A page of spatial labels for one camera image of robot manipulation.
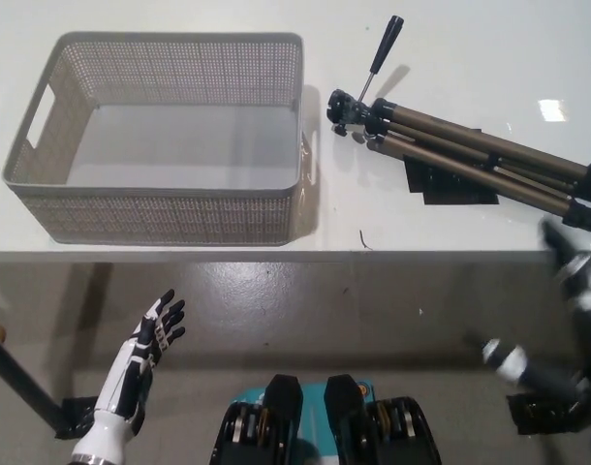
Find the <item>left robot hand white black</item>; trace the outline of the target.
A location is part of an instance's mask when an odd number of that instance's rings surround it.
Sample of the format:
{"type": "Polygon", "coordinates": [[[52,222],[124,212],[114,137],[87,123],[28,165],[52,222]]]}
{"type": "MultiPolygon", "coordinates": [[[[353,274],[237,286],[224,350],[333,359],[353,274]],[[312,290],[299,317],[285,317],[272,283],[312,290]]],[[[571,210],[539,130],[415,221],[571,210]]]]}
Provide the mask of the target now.
{"type": "Polygon", "coordinates": [[[72,464],[124,464],[127,445],[139,435],[154,370],[185,333],[185,301],[170,289],[142,315],[122,343],[98,395],[93,423],[74,446],[72,464]]]}

